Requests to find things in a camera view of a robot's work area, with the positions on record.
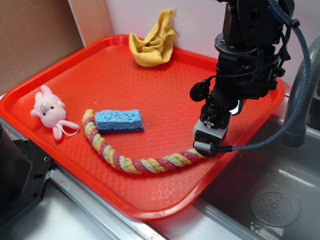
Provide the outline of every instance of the yellow cloth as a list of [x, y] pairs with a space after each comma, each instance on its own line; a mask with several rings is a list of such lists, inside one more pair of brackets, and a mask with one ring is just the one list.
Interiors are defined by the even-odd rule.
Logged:
[[172, 14], [172, 9], [162, 11], [157, 23], [144, 40], [140, 40], [133, 32], [130, 33], [129, 47], [136, 63], [140, 66], [155, 67], [170, 60], [174, 48], [172, 35], [176, 35], [169, 27]]

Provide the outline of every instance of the rope toy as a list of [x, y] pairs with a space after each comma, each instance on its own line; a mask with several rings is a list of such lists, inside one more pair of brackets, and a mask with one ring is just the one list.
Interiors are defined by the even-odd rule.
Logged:
[[120, 155], [109, 145], [97, 129], [95, 114], [92, 109], [87, 109], [82, 118], [84, 134], [92, 144], [93, 148], [102, 156], [113, 168], [131, 174], [161, 173], [173, 170], [177, 167], [184, 167], [193, 162], [198, 162], [204, 156], [199, 154], [194, 148], [179, 153], [173, 153], [163, 158], [130, 159]]

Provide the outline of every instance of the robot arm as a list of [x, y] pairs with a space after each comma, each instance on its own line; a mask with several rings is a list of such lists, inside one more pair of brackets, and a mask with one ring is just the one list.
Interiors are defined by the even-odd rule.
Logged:
[[[226, 2], [222, 33], [215, 39], [219, 51], [216, 75], [193, 86], [192, 100], [205, 100], [200, 120], [195, 125], [194, 148], [206, 157], [226, 137], [231, 115], [239, 114], [246, 99], [265, 97], [277, 87], [284, 61], [290, 59], [286, 45], [291, 29], [284, 34], [283, 24], [269, 8], [267, 0], [218, 0]], [[291, 17], [293, 0], [279, 0], [280, 7]], [[276, 53], [276, 47], [282, 47]], [[210, 92], [211, 80], [215, 84]]]

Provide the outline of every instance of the white wall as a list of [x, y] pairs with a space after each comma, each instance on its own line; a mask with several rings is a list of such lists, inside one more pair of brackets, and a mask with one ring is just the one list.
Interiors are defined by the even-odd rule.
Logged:
[[[222, 32], [225, 3], [216, 0], [106, 0], [115, 34], [136, 33], [144, 38], [156, 23], [161, 11], [173, 8], [171, 26], [177, 32], [174, 45], [178, 48], [217, 58], [216, 36]], [[320, 35], [320, 0], [296, 0], [294, 18], [308, 46]], [[303, 59], [299, 41], [292, 32], [288, 50], [292, 60], [284, 64], [282, 78], [290, 92], [297, 69]]]

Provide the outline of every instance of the sink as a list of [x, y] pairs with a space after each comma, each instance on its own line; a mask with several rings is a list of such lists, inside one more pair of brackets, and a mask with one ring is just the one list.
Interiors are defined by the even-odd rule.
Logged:
[[[272, 116], [251, 143], [276, 132]], [[304, 145], [278, 139], [240, 151], [201, 198], [267, 240], [320, 238], [320, 131], [307, 128]]]

